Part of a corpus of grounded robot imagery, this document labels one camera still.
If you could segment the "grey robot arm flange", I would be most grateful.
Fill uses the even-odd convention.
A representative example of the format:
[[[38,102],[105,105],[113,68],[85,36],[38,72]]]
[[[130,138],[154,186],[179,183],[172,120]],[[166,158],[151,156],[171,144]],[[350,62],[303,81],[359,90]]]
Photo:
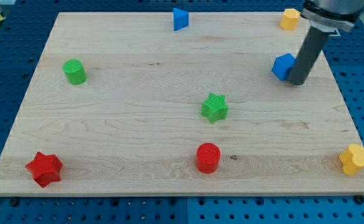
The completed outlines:
[[[306,0],[301,16],[322,32],[350,32],[363,9],[364,0]]]

